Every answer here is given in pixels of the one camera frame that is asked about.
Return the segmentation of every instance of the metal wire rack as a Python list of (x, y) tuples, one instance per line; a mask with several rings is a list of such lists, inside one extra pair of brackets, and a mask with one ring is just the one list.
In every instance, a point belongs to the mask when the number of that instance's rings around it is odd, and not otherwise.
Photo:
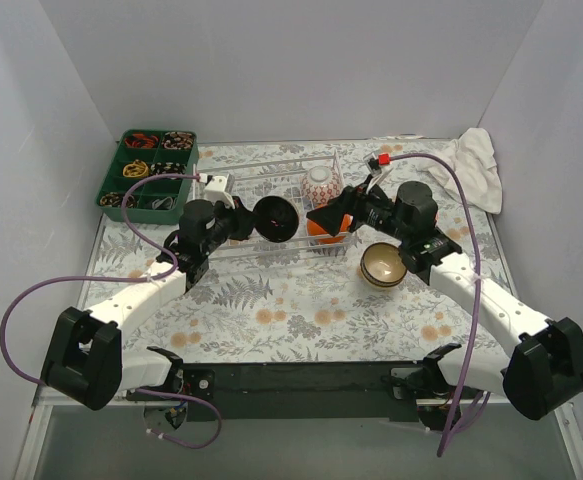
[[(302, 195), (300, 183), (308, 170), (316, 166), (327, 166), (336, 173), (340, 188), (344, 186), (344, 178), (340, 168), (337, 152), (323, 157), (294, 158), (276, 160), (257, 164), (236, 165), (216, 168), (197, 169), (197, 173), (215, 175), (231, 174), (234, 177), (231, 194), (239, 196), (244, 205), (253, 209), (258, 200), (268, 195), (276, 195), (289, 200), (298, 211), (300, 226), (298, 231), (285, 243), (272, 243), (257, 232), (243, 242), (230, 240), (216, 250), (212, 259), (235, 259), (260, 255), (280, 255), (300, 251), (309, 251), (315, 255), (337, 255), (346, 251), (351, 242), (352, 234), (342, 233), (342, 241), (332, 244), (321, 244), (320, 239), (330, 239), (329, 235), (310, 236), (307, 232), (306, 213), (317, 208), (311, 200)], [(204, 185), (194, 183), (193, 198), (203, 198)]]

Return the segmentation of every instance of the brown bowl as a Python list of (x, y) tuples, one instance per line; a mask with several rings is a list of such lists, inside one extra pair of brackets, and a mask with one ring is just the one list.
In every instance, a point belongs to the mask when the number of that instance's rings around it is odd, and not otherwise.
[(395, 287), (407, 274), (398, 247), (388, 243), (374, 243), (362, 254), (362, 275), (371, 285), (381, 288)]

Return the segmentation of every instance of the gray floor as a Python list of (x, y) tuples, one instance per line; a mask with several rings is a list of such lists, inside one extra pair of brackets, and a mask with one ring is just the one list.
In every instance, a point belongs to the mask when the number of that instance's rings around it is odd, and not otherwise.
[[(212, 429), (185, 424), (179, 435)], [(55, 407), (36, 479), (575, 478), (553, 415), (532, 422), (491, 405), (442, 459), (439, 438), (379, 419), (234, 420), (215, 444), (188, 451), (147, 436), (138, 407)]]

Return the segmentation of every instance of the green tray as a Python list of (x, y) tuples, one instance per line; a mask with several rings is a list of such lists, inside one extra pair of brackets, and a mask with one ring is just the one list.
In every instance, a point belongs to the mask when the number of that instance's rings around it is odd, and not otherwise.
[[(100, 208), (107, 217), (114, 222), (123, 222), (122, 211), (119, 207), (103, 207), (100, 205), (100, 198), (106, 193), (125, 193), (136, 182), (141, 179), (131, 179), (122, 176), (122, 169), (125, 165), (132, 163), (134, 160), (142, 160), (149, 168), (153, 163), (173, 162), (186, 165), (186, 173), (193, 173), (193, 166), (198, 163), (198, 140), (193, 132), (194, 142), (189, 150), (167, 150), (162, 148), (162, 137), (167, 132), (185, 131), (185, 130), (127, 130), (120, 139), (120, 144), (111, 161), (111, 166), (107, 172), (98, 196), (95, 198), (95, 204)], [(132, 133), (142, 132), (147, 135), (152, 134), (160, 138), (157, 148), (130, 148), (124, 144), (124, 139)], [(133, 196), (138, 201), (136, 208), (127, 208), (129, 220), (133, 223), (153, 223), (158, 225), (175, 225), (180, 219), (182, 207), (187, 201), (191, 180), (156, 180), (147, 183), (133, 192)], [(155, 200), (174, 197), (175, 202), (169, 210), (153, 210), (151, 203)]]

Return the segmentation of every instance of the bowl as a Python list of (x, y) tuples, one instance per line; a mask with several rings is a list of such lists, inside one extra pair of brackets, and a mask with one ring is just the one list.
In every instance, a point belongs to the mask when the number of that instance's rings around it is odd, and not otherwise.
[(291, 202), (276, 196), (258, 200), (253, 208), (257, 220), (255, 229), (270, 242), (290, 240), (300, 226), (300, 216)]
[(338, 177), (332, 168), (318, 166), (313, 167), (302, 177), (300, 181), (302, 195), (314, 205), (322, 205), (340, 195), (342, 188)]
[(381, 288), (395, 287), (407, 274), (398, 247), (388, 243), (374, 243), (362, 254), (362, 276), (371, 285)]

